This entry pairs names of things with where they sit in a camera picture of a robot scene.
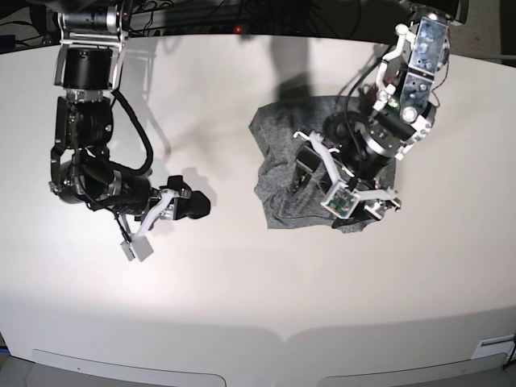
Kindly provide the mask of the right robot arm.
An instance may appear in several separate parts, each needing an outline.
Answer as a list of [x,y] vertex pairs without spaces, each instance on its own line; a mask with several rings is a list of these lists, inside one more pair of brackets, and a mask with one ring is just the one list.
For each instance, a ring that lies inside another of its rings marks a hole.
[[[191,189],[183,176],[155,188],[149,176],[154,152],[128,100],[119,89],[126,42],[130,36],[131,1],[75,1],[58,4],[60,51],[54,84],[64,90],[56,104],[50,190],[69,204],[84,203],[115,218],[143,222],[152,210],[174,220],[200,219],[210,213],[210,199]],[[144,162],[129,167],[110,158],[114,104],[129,118],[145,150]]]

